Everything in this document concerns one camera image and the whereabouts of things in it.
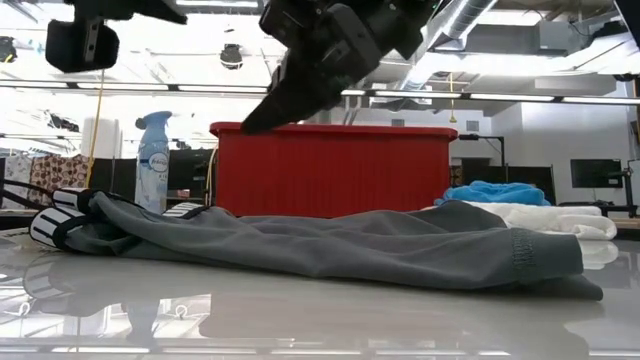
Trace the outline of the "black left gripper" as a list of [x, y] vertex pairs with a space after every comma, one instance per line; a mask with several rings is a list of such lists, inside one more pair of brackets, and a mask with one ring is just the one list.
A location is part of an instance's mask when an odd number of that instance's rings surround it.
[[186, 24], [187, 16], [176, 0], [64, 0], [74, 7], [74, 16], [125, 21], [135, 14], [159, 20]]

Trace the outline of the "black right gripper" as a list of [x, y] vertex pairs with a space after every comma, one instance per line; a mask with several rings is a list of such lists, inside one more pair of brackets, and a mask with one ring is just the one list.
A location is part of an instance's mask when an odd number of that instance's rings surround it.
[[287, 48], [268, 93], [241, 124], [258, 134], [306, 120], [395, 51], [408, 60], [423, 42], [436, 0], [269, 0], [260, 28]]

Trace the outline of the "red plastic laundry basket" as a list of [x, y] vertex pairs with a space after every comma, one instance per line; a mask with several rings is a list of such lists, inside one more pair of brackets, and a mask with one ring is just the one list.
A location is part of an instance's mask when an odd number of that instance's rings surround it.
[[288, 125], [244, 134], [210, 127], [218, 140], [215, 203], [236, 216], [332, 218], [430, 206], [450, 186], [446, 127]]

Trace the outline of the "grey shorts with printed waistband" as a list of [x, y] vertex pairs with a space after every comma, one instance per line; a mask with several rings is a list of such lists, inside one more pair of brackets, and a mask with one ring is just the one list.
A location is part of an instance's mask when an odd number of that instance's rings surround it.
[[194, 203], [156, 213], [114, 194], [71, 188], [56, 190], [29, 230], [37, 244], [77, 254], [439, 290], [604, 296], [583, 274], [575, 236], [514, 228], [460, 201], [338, 218], [238, 217]]

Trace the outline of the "blue garment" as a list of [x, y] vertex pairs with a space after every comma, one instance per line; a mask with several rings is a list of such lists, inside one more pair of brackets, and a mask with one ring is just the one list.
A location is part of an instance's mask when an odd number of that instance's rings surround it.
[[441, 205], [450, 200], [479, 203], [515, 203], [535, 206], [550, 206], [545, 193], [525, 183], [488, 183], [473, 181], [470, 185], [447, 189], [434, 201]]

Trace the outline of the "white lace garment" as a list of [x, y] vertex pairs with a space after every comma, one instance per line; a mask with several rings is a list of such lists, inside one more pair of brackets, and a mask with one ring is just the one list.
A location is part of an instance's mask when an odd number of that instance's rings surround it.
[[[611, 241], [617, 235], [617, 226], [601, 210], [593, 206], [559, 207], [518, 203], [472, 202], [450, 200], [439, 206], [463, 205], [492, 214], [513, 232], [531, 238], [568, 236], [574, 240]], [[424, 207], [435, 210], [438, 205]]]

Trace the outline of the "black round ceiling fixture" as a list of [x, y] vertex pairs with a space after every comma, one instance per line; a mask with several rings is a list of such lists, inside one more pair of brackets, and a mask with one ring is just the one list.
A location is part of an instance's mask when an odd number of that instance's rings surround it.
[[225, 44], [219, 59], [222, 66], [227, 70], [239, 70], [244, 64], [238, 44]]

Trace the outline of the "ceiling light strip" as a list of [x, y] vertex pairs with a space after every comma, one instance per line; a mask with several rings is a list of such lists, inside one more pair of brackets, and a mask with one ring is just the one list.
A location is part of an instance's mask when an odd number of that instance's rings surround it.
[[82, 91], [116, 91], [116, 92], [185, 92], [211, 94], [262, 95], [267, 93], [265, 87], [231, 86], [231, 85], [183, 85], [183, 84], [151, 84], [151, 83], [109, 83], [109, 82], [64, 82], [36, 80], [0, 79], [0, 88], [15, 89], [59, 89]]
[[345, 90], [343, 96], [383, 97], [391, 99], [447, 99], [462, 101], [497, 101], [525, 103], [560, 103], [607, 106], [640, 106], [640, 98], [620, 98], [602, 96], [563, 96], [531, 94], [499, 94], [469, 92], [434, 92], [401, 90]]

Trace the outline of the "black ceiling-mounted box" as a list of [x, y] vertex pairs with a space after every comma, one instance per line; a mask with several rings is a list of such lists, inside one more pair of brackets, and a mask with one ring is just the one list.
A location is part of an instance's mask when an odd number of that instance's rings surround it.
[[0, 63], [11, 63], [17, 58], [14, 38], [10, 36], [0, 36]]

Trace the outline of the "spray bottle with blue cap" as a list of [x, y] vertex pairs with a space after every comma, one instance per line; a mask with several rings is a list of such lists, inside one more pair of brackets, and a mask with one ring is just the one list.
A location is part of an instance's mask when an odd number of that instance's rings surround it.
[[143, 134], [137, 153], [134, 201], [154, 213], [166, 209], [170, 157], [166, 127], [172, 115], [171, 111], [157, 111], [135, 122]]

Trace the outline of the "black partition panel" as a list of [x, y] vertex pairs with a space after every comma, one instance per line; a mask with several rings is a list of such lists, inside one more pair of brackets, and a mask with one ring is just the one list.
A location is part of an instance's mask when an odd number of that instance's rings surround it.
[[89, 187], [133, 201], [136, 185], [135, 159], [95, 159]]

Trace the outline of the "brown patterned fabric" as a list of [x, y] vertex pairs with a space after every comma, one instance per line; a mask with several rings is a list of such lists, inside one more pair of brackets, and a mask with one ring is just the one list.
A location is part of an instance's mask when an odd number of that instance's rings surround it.
[[3, 161], [0, 189], [38, 205], [49, 205], [58, 188], [83, 187], [89, 171], [89, 159], [83, 155], [19, 155]]

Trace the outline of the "black lamp stand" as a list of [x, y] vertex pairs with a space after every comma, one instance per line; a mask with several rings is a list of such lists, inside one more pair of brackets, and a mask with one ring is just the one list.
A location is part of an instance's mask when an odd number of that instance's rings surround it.
[[478, 134], [460, 134], [458, 135], [458, 140], [460, 141], [480, 141], [485, 140], [491, 145], [491, 140], [496, 140], [500, 143], [500, 168], [504, 174], [504, 180], [508, 180], [508, 164], [506, 162], [506, 154], [505, 154], [505, 137], [504, 136], [485, 136]]

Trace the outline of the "black distant desk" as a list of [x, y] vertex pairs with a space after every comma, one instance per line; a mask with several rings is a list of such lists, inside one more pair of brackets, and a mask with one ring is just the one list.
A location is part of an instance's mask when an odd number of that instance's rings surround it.
[[560, 207], [593, 206], [601, 210], [603, 216], [608, 217], [611, 213], [625, 213], [628, 218], [637, 218], [639, 207], [637, 205], [615, 205], [613, 202], [598, 200], [595, 202], [563, 202]]

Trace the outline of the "black wall screen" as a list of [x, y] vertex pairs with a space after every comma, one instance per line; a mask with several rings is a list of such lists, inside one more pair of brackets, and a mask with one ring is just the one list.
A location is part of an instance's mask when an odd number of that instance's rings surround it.
[[619, 159], [571, 159], [573, 188], [622, 188], [622, 165]]

